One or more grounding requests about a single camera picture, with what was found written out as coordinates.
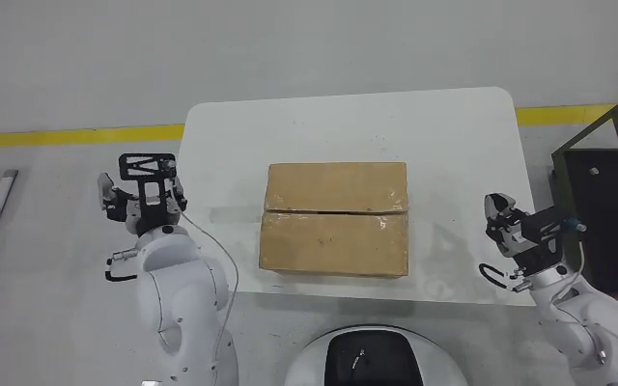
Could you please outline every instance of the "concrete floor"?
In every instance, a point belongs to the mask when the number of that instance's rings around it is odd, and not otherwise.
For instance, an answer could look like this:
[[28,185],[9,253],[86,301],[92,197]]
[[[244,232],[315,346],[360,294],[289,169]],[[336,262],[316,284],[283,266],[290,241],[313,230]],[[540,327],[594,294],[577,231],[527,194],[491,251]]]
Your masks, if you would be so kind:
[[[537,208],[551,202],[549,153],[578,129],[520,130]],[[0,169],[20,171],[0,216],[0,384],[137,385],[163,376],[157,342],[135,313],[134,284],[103,280],[105,259],[134,238],[98,209],[96,179],[107,171],[118,181],[123,152],[178,148],[169,141],[0,150]],[[281,384],[293,355],[312,338],[363,322],[431,338],[470,385],[572,384],[533,308],[251,293],[239,295],[230,320],[240,384]]]

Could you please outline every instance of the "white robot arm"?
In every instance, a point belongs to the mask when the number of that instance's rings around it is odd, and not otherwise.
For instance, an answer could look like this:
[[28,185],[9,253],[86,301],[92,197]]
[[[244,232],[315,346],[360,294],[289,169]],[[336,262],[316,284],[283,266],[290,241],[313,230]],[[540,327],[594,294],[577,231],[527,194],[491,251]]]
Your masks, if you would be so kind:
[[[165,384],[237,386],[234,341],[224,328],[229,313],[223,323],[218,313],[230,302],[228,283],[219,262],[204,257],[187,231],[177,225],[186,199],[175,166],[172,154],[121,156],[121,178],[136,180],[139,196],[115,187],[106,174],[99,176],[101,208],[108,218],[125,222],[139,236],[134,248],[108,260],[105,278],[137,280],[142,319],[159,336],[168,374]],[[171,190],[165,188],[167,180],[172,182]],[[157,184],[158,195],[147,197],[146,183]],[[138,260],[136,275],[112,275],[114,262],[133,258]]]
[[[496,193],[486,196],[485,215],[487,235],[518,269],[507,275],[481,264],[481,274],[506,290],[530,291],[539,323],[548,341],[566,356],[577,385],[618,386],[618,302],[580,275],[583,250],[579,271],[563,262],[562,234],[585,232],[586,227],[553,207],[524,213],[511,197]],[[523,280],[509,287],[495,275]]]

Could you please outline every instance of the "cable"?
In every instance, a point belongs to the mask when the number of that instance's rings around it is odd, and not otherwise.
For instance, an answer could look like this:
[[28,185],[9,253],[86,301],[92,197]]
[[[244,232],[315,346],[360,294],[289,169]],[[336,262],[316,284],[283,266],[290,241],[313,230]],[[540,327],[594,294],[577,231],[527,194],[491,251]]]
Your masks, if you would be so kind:
[[583,266],[586,262],[585,254],[583,253],[583,243],[581,241],[579,242],[579,255],[581,256],[581,264],[579,265],[579,270],[577,271],[576,275],[573,277],[573,279],[571,279],[569,283],[567,283],[562,289],[560,289],[560,291],[558,291],[551,297],[549,303],[553,304],[554,301],[563,297],[567,293],[567,291],[571,289],[577,278],[581,275],[581,272],[583,271]]
[[[172,192],[172,198],[174,199],[174,202],[176,202],[176,195],[174,194],[174,187],[175,187],[174,183],[172,183],[172,188],[170,189],[170,191]],[[228,257],[230,262],[232,262],[232,265],[234,266],[234,270],[236,272],[236,283],[234,284],[234,290],[232,291],[232,297],[230,298],[230,304],[228,305],[228,311],[225,314],[225,319],[223,320],[223,324],[221,325],[221,329],[219,330],[219,334],[217,335],[216,341],[215,341],[215,344],[214,344],[214,361],[216,362],[216,361],[218,361],[219,344],[221,343],[221,338],[223,337],[223,332],[225,331],[225,326],[227,325],[228,319],[230,318],[230,313],[232,312],[232,306],[234,305],[234,300],[236,299],[236,293],[239,290],[239,278],[240,278],[240,276],[239,276],[239,266],[236,264],[236,262],[234,261],[234,258],[232,258],[232,255],[230,255],[228,250],[225,249],[225,247],[223,246],[223,244],[221,244],[221,242],[219,240],[217,240],[212,234],[209,234],[208,232],[204,231],[199,225],[195,224],[182,211],[180,211],[180,214],[195,229],[200,231],[202,234],[207,235],[212,241],[214,241],[216,243],[216,245],[219,246],[219,248],[221,248],[221,250],[225,253],[225,255]]]

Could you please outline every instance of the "box lid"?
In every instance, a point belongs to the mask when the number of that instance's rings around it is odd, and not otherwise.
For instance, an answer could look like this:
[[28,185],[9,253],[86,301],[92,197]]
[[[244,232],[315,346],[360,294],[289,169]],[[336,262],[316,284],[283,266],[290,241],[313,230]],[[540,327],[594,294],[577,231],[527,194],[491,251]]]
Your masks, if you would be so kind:
[[266,212],[260,268],[360,276],[407,276],[407,215]]
[[272,164],[268,169],[265,209],[316,212],[406,212],[406,163]]

